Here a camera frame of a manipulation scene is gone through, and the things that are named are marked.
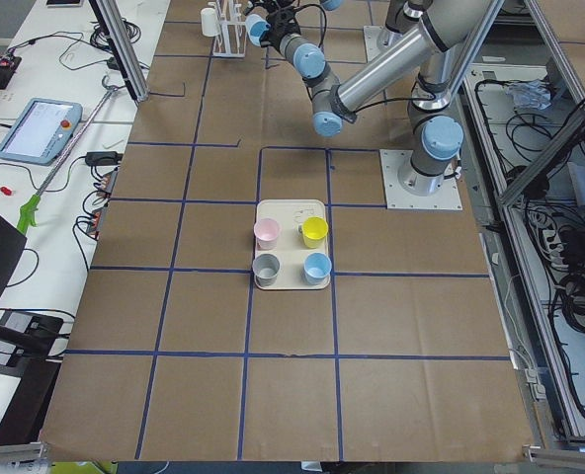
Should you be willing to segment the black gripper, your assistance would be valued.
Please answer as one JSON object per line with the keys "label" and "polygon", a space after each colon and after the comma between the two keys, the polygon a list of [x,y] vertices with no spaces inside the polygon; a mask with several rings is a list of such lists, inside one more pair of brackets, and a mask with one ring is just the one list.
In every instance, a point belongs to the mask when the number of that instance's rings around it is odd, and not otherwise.
{"label": "black gripper", "polygon": [[245,7],[245,14],[249,15],[256,8],[262,8],[269,14],[290,7],[293,0],[250,0]]}
{"label": "black gripper", "polygon": [[260,46],[272,46],[280,49],[282,39],[286,35],[299,35],[300,27],[295,12],[274,12],[268,14],[266,22],[269,28],[260,36]]}

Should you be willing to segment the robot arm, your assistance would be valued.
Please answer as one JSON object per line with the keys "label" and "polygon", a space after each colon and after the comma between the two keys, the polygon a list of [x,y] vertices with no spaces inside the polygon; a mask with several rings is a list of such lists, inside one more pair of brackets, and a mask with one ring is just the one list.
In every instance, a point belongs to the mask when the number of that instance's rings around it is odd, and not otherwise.
{"label": "robot arm", "polygon": [[294,1],[252,1],[245,9],[250,41],[276,50],[301,77],[315,132],[332,137],[344,123],[378,105],[379,95],[408,75],[404,102],[413,150],[397,171],[400,186],[418,197],[436,193],[464,134],[446,109],[457,94],[502,4],[499,1],[392,1],[378,37],[378,53],[351,77],[333,72],[321,47],[305,38]]}
{"label": "robot arm", "polygon": [[[258,14],[265,18],[269,11],[268,6],[306,6],[318,4],[318,1],[242,1],[242,14]],[[320,30],[327,25],[328,31],[356,31],[364,26],[383,27],[388,1],[342,1],[340,6],[326,12],[326,21],[316,7],[308,7],[296,14],[300,28],[305,30]]]}

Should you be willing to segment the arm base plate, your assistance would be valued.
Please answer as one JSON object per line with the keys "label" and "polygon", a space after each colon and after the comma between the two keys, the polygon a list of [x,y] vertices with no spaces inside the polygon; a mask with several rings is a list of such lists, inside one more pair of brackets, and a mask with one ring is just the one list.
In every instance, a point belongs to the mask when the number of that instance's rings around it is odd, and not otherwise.
{"label": "arm base plate", "polygon": [[395,32],[381,26],[364,26],[363,35],[367,62],[387,50],[398,37]]}
{"label": "arm base plate", "polygon": [[457,173],[451,164],[442,175],[420,175],[411,150],[379,151],[386,207],[389,210],[462,211]]}

